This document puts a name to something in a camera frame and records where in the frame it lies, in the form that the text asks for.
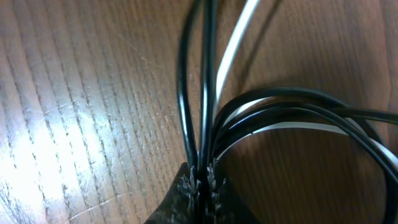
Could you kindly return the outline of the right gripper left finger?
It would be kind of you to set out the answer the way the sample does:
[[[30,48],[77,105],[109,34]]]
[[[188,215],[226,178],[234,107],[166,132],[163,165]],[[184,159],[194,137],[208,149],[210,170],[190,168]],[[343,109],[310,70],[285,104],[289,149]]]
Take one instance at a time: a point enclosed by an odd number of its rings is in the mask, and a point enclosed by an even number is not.
[[[197,169],[181,164],[163,201],[152,212],[144,224],[194,224],[199,223],[199,181]]]

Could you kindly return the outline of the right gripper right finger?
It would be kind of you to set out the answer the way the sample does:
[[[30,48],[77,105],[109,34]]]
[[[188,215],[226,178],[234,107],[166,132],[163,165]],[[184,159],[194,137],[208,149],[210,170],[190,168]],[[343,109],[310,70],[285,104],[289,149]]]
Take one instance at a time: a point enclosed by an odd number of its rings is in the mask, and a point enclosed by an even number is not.
[[[210,224],[260,224],[243,203],[225,171],[213,161],[207,167],[203,222]]]

